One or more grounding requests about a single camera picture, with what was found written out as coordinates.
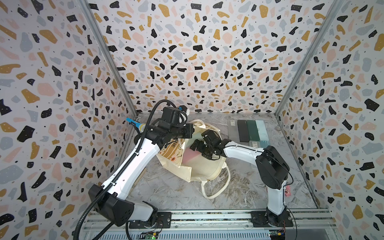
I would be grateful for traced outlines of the cream floral canvas bag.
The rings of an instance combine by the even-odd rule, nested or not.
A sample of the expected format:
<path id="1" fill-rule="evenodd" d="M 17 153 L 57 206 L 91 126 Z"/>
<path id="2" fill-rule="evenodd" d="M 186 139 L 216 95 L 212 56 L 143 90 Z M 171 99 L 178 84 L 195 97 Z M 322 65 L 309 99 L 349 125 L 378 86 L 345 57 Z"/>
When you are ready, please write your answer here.
<path id="1" fill-rule="evenodd" d="M 202 133 L 206 130 L 212 130 L 218 134 L 221 140 L 221 131 L 211 124 L 204 123 L 202 120 L 194 120 L 191 123 L 194 125 L 195 130 L 192 138 L 179 139 L 174 143 L 170 143 L 157 154 L 157 158 L 164 169 L 177 177 L 186 182 L 200 182 L 202 195 L 206 199 L 212 200 L 224 192 L 231 181 L 231 173 L 226 164 L 226 158 L 214 156 L 213 160 L 209 160 L 203 157 L 203 154 L 198 150 L 193 151 L 190 147 L 196 140 L 203 140 Z M 228 173 L 224 186 L 215 194 L 208 196 L 205 191 L 205 184 L 215 180 L 222 170 L 226 170 Z"/>

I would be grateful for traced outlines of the black pencil case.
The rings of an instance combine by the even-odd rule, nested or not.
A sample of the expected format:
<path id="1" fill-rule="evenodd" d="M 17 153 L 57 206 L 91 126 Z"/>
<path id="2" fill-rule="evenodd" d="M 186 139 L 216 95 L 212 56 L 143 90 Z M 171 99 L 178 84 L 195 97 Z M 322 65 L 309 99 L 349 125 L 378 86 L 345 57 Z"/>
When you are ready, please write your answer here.
<path id="1" fill-rule="evenodd" d="M 246 120 L 238 120 L 238 131 L 240 142 L 248 143 L 250 141 L 249 130 Z"/>

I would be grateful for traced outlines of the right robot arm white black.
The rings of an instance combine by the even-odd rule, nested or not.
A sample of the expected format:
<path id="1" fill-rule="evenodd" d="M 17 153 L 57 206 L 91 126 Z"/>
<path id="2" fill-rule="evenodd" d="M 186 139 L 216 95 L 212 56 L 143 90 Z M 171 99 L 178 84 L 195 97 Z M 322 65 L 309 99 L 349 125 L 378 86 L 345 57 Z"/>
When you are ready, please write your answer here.
<path id="1" fill-rule="evenodd" d="M 194 140 L 189 147 L 208 160 L 220 157 L 235 158 L 257 167 L 262 182 L 267 186 L 268 204 L 265 211 L 251 212 L 251 223 L 255 228 L 292 227 L 293 217 L 285 204 L 285 189 L 291 176 L 290 167 L 272 146 L 254 148 L 222 139 L 213 130 L 206 130 L 201 140 Z"/>

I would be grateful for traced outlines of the teal translucent pencil case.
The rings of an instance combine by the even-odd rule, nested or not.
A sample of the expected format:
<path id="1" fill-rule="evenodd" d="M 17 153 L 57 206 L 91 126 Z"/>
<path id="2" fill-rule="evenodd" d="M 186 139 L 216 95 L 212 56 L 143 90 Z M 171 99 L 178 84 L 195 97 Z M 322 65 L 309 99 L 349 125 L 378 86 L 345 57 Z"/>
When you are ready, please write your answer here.
<path id="1" fill-rule="evenodd" d="M 262 141 L 260 140 L 260 147 L 261 148 L 267 148 L 270 145 L 269 141 Z"/>

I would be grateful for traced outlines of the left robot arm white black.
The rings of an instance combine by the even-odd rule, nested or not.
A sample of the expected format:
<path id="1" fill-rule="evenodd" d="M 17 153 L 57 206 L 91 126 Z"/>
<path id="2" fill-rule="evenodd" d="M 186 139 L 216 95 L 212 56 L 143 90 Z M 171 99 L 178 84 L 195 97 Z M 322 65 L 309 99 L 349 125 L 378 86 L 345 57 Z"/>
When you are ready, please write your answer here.
<path id="1" fill-rule="evenodd" d="M 147 164 L 165 145 L 171 140 L 190 139 L 193 133 L 193 124 L 169 129 L 146 126 L 134 150 L 118 170 L 101 186 L 94 185 L 89 190 L 96 212 L 118 227 L 133 221 L 153 226 L 158 209 L 148 203 L 128 201 L 129 192 Z"/>

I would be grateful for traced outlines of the translucent grey pencil case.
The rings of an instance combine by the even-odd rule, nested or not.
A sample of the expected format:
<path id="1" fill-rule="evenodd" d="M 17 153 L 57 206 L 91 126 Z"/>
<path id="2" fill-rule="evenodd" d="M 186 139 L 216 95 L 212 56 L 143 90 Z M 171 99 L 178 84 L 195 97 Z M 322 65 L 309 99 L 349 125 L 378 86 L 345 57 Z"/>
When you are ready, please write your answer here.
<path id="1" fill-rule="evenodd" d="M 240 137 L 239 137 L 237 120 L 228 120 L 228 131 L 229 131 L 229 139 L 236 143 L 239 143 Z"/>

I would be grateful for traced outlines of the clear frosted pencil case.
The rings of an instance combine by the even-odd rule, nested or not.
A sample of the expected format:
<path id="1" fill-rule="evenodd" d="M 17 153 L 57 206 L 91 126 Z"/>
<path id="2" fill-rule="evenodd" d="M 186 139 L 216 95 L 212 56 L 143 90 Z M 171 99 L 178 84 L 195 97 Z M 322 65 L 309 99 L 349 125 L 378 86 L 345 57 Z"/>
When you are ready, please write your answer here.
<path id="1" fill-rule="evenodd" d="M 249 146 L 252 147 L 252 148 L 260 148 L 261 144 L 260 144 L 259 141 L 250 141 L 249 142 Z"/>

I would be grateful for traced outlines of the dark green book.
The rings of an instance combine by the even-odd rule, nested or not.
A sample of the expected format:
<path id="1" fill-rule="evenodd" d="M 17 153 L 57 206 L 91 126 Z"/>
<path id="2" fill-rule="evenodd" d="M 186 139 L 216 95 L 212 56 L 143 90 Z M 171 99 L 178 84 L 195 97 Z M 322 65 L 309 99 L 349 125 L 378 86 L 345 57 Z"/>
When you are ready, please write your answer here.
<path id="1" fill-rule="evenodd" d="M 249 132 L 249 139 L 250 141 L 259 142 L 260 136 L 258 132 L 258 127 L 255 120 L 247 120 L 247 128 Z"/>

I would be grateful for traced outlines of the light mint pencil case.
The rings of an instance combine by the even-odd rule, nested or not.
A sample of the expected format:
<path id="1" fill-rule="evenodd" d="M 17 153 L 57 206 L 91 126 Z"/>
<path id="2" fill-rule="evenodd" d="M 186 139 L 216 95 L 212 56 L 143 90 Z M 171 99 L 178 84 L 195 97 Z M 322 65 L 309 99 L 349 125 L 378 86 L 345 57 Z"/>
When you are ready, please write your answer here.
<path id="1" fill-rule="evenodd" d="M 256 125 L 257 125 L 257 128 L 258 128 L 258 134 L 259 134 L 260 141 L 268 142 L 269 141 L 269 136 L 268 136 L 267 128 L 265 126 L 264 121 L 256 120 Z"/>

